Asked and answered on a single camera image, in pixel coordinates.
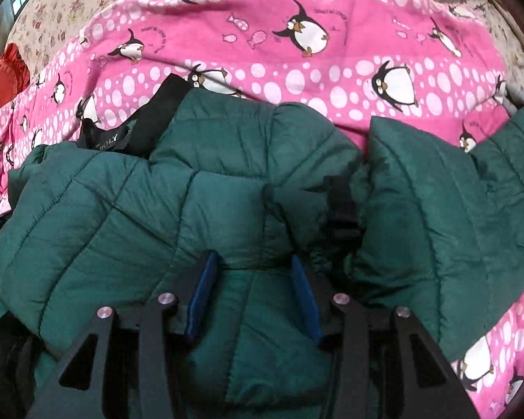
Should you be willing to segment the dark green puffer jacket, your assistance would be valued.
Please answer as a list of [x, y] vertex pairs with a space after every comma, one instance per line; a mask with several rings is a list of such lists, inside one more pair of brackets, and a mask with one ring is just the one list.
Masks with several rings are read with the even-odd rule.
[[323, 418], [332, 356], [306, 333], [294, 257], [366, 309], [409, 307], [472, 402], [524, 293], [524, 106], [478, 132], [375, 116], [360, 149], [304, 105], [170, 81], [102, 142], [34, 148], [0, 218], [0, 418], [30, 418], [100, 307], [146, 304], [208, 250], [185, 418]]

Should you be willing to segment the red ruffled pillow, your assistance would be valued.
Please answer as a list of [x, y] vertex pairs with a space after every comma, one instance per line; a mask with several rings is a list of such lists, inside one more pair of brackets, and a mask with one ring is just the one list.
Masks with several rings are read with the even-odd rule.
[[0, 57], [0, 109], [29, 86], [30, 77], [17, 44], [8, 44]]

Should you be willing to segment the pink penguin blanket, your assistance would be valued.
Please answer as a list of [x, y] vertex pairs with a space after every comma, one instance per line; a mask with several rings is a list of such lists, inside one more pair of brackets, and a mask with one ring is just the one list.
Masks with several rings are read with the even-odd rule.
[[[102, 142], [170, 81], [304, 105], [360, 149], [375, 116], [454, 143], [458, 127], [477, 125], [485, 139], [516, 113], [504, 108], [503, 60], [466, 9], [432, 0], [119, 0], [1, 107], [0, 218], [11, 209], [8, 174], [34, 148]], [[476, 418], [524, 418], [524, 293], [492, 328], [489, 349], [503, 371], [472, 391]]]

